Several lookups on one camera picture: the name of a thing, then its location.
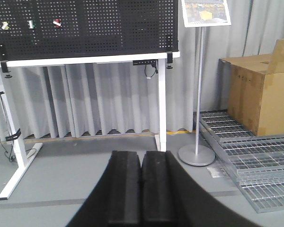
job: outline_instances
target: black pegboard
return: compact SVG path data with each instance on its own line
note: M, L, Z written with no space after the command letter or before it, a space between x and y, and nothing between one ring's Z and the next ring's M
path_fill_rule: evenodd
M0 0L0 44L8 60L178 51L177 11L177 0Z

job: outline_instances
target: standing desk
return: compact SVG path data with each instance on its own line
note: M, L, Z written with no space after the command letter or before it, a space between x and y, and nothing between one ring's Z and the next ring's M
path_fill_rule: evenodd
M158 92L159 92L159 134L155 135L157 149L166 151L166 92L165 92L165 59L168 57L166 52L147 53L147 54L129 54L114 56L97 56L97 57L79 57L79 58L57 58L57 59L37 59L37 60L19 60L8 61L8 68L15 67L42 67L42 66L61 66L66 64L84 64L84 63L119 63L138 60L158 59ZM173 52L173 58L180 57L180 52ZM20 128L19 120L16 113L13 97L6 96L6 90L9 90L8 83L4 84L2 79L1 63L0 63L0 92L4 108L7 113L8 122L10 124L11 133L14 135ZM0 193L0 200L7 200L20 182L22 176L33 162L38 151L42 147L42 143L36 143L28 154L23 141L23 136L14 140L14 153L17 158L18 169L15 171L9 182Z

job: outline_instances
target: desk foot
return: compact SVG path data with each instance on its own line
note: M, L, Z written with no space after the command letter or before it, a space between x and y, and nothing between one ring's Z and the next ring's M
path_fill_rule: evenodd
M166 142L160 142L160 135L159 134L155 135L155 140L156 140L157 150L165 152L166 151Z
M41 149L43 143L36 143L33 148L30 150L30 152L27 154L28 162L25 167L18 167L18 169L15 171L9 182L6 184L2 192L0 193L0 200L8 200L10 195L15 190L16 186L20 182L21 178L25 174L26 170L29 168L30 164L33 162L34 158L38 154L39 150Z

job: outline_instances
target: black foam pad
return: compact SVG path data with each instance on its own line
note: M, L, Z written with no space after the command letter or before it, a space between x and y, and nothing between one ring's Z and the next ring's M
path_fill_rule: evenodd
M140 226L140 161L136 152L117 151L111 185L109 227Z
M99 182L67 227L140 226L140 161L113 151Z
M179 227L259 227L217 201L166 152Z
M143 226L177 226L164 152L146 152L142 164L142 182Z

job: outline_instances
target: white curtain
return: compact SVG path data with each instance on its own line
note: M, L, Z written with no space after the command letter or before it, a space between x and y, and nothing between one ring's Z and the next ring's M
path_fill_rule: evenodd
M202 110L226 109L230 78L219 68L225 57L271 53L284 38L284 0L228 0L231 26L208 28ZM181 58L166 70L167 129L193 128L197 93L198 29L184 28L179 3ZM153 69L148 66L148 74ZM144 66L78 64L12 69L9 83L23 135L80 137L111 130L159 131L158 75L146 79ZM6 126L0 106L0 137Z

